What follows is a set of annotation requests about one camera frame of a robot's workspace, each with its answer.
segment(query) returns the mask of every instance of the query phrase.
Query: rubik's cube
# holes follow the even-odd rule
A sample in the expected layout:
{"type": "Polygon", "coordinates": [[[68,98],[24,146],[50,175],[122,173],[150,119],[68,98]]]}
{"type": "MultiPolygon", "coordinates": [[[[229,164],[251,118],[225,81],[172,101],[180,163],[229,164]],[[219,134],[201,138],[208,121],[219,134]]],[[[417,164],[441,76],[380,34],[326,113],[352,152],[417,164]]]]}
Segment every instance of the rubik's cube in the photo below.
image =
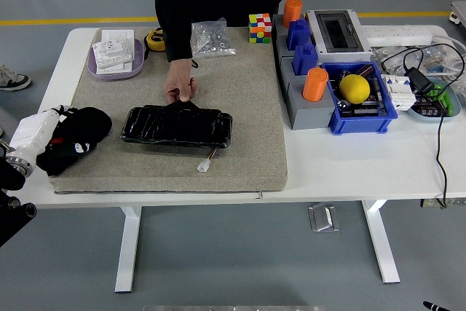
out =
{"type": "Polygon", "coordinates": [[[269,14],[249,15],[249,42],[270,43],[272,21],[269,14]]]}

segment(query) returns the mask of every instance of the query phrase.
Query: white table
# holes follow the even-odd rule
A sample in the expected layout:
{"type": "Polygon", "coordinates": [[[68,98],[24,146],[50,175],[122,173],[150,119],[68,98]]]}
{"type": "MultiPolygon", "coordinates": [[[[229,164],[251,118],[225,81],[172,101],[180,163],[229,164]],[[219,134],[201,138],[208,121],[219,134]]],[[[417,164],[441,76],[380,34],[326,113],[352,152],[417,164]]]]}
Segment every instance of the white table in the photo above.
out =
{"type": "MultiPolygon", "coordinates": [[[[445,35],[442,28],[426,26],[445,35]]],[[[66,40],[40,111],[69,105],[97,28],[78,28],[66,40]]],[[[115,291],[131,291],[143,206],[260,202],[361,200],[384,283],[400,282],[379,209],[387,200],[441,197],[443,176],[435,162],[437,124],[422,123],[403,112],[388,133],[331,135],[328,129],[292,131],[283,109],[288,182],[280,192],[55,194],[45,172],[36,169],[21,202],[37,208],[121,207],[126,215],[115,291]]],[[[443,124],[441,162],[449,178],[448,197],[466,197],[464,135],[466,115],[443,124]]]]}

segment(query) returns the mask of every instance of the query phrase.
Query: black sleeve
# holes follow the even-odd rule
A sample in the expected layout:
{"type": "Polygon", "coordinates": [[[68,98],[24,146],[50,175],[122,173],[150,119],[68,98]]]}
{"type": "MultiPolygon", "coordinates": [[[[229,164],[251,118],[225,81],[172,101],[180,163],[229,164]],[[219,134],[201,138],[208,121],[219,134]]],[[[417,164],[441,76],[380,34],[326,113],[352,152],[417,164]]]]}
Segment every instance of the black sleeve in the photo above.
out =
{"type": "Polygon", "coordinates": [[[155,0],[155,12],[163,30],[168,62],[192,58],[191,0],[155,0]]]}

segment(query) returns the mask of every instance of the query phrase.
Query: black battery pack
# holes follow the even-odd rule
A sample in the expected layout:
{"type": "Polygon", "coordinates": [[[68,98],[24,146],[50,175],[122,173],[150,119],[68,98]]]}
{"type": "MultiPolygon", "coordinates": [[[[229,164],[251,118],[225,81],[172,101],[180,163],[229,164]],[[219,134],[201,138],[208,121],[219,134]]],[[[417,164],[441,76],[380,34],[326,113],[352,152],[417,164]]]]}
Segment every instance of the black battery pack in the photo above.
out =
{"type": "Polygon", "coordinates": [[[131,109],[120,137],[126,142],[226,149],[231,143],[232,124],[232,116],[218,109],[176,101],[168,106],[131,109]]]}

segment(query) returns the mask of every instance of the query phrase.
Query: wire connector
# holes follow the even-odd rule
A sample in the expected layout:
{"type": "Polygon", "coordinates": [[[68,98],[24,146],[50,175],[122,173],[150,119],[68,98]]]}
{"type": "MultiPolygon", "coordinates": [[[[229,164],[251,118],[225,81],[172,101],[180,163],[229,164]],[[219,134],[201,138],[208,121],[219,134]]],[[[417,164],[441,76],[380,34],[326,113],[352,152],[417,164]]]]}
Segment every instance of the wire connector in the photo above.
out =
{"type": "Polygon", "coordinates": [[[205,173],[209,169],[209,166],[210,166],[210,160],[206,158],[202,160],[201,163],[199,163],[199,165],[197,166],[197,170],[201,173],[205,173]]]}

